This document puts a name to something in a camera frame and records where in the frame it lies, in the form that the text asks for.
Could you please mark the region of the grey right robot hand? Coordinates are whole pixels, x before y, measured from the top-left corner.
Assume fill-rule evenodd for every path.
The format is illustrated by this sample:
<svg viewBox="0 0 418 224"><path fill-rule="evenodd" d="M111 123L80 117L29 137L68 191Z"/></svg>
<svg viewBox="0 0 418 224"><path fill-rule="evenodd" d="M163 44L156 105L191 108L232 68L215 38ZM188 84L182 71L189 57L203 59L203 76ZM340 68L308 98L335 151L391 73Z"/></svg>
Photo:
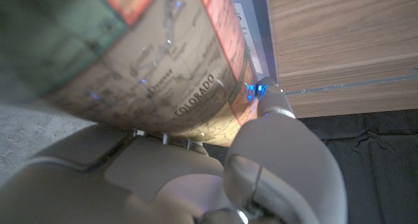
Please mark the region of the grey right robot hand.
<svg viewBox="0 0 418 224"><path fill-rule="evenodd" d="M32 157L1 187L2 223L346 223L329 149L269 78L224 162L201 145L94 125Z"/></svg>

